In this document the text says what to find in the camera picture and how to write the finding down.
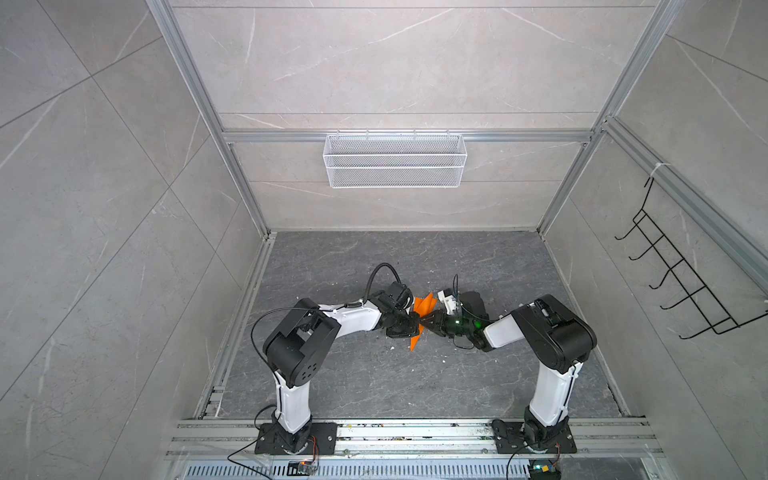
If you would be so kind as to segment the aluminium mounting rail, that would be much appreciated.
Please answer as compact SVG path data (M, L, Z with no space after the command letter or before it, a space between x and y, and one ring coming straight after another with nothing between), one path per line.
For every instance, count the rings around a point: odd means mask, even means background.
M565 432L544 444L527 444L522 423L491 419L333 419L319 420L296 453L324 459L524 457L651 458L663 453L643 418L572 419ZM275 427L246 420L187 420L171 432L168 457L213 459L236 450L287 455Z

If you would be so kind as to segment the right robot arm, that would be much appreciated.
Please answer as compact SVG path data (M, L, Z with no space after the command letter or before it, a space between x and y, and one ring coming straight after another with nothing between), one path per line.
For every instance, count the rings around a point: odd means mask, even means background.
M592 328L556 297L546 294L495 320L482 310L475 292L467 302L450 296L445 308L417 315L427 330L448 338L465 337L474 348L490 352L525 341L539 361L531 401L518 423L491 422L501 453L527 448L533 452L574 453L568 436L569 402L583 363L597 346Z

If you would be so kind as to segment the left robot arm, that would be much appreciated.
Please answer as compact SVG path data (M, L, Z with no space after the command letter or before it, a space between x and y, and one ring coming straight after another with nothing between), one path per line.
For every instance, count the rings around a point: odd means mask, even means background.
M284 450L298 453L310 439L309 384L333 343L353 333L380 329L394 338L418 334L418 316L411 311L413 300L408 289L379 291L372 298L340 305L304 298L284 310L286 316L263 344L263 359L276 384L274 424Z

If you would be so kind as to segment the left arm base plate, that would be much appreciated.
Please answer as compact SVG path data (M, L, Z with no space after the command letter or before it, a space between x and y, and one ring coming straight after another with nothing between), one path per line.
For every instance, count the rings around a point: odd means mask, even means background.
M265 423L259 426L254 453L333 455L337 432L338 425L332 422L310 421L296 433L289 433L279 423Z

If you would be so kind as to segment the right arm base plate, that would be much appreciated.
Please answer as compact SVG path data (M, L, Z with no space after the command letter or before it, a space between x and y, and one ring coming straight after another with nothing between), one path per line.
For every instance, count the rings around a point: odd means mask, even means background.
M521 451L546 454L573 454L577 447L565 417L553 426L543 426L535 419L507 422L494 419L490 423L499 454Z

